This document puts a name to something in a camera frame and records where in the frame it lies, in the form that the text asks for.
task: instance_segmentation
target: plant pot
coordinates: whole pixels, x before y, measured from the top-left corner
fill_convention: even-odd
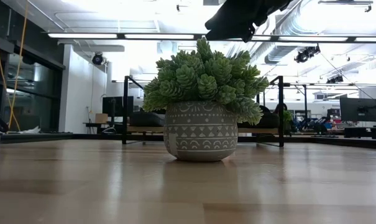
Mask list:
[[[173,103],[165,114],[167,151],[183,161],[219,161],[237,144],[237,116],[213,101]]]

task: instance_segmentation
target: green succulent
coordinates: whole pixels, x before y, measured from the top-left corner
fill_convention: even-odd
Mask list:
[[[250,53],[232,57],[211,51],[205,38],[197,41],[197,51],[178,52],[171,60],[156,62],[158,77],[144,88],[144,110],[164,109],[180,101],[217,101],[238,117],[238,122],[257,124],[262,112],[253,100],[269,86]]]

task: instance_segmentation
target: ceiling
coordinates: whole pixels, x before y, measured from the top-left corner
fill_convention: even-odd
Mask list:
[[[23,14],[25,0],[2,0]],[[198,33],[205,34],[204,23],[217,11],[217,0],[29,0],[29,19],[48,32],[141,32],[141,33]],[[318,0],[294,0],[288,9],[271,15],[258,34],[274,34],[298,30],[300,34],[376,35],[376,0],[372,10],[364,6],[319,5]],[[359,73],[376,71],[376,44],[320,44],[321,54],[306,63],[294,62],[294,44],[278,63],[266,64],[265,56],[275,44],[260,42],[211,42],[211,48],[226,55],[249,50],[258,57],[262,74],[270,78],[286,76],[288,82],[325,83],[337,74],[338,68],[350,81],[358,82]],[[110,61],[128,60],[131,74],[155,73],[155,61],[169,57],[178,50],[190,50],[194,42],[86,40],[76,45],[122,45],[125,52],[107,53]],[[367,77],[366,83],[376,82]]]

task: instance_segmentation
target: security camera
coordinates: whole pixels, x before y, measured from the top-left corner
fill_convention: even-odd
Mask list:
[[[94,65],[104,65],[107,62],[107,60],[106,57],[103,57],[102,52],[95,52],[92,62]]]

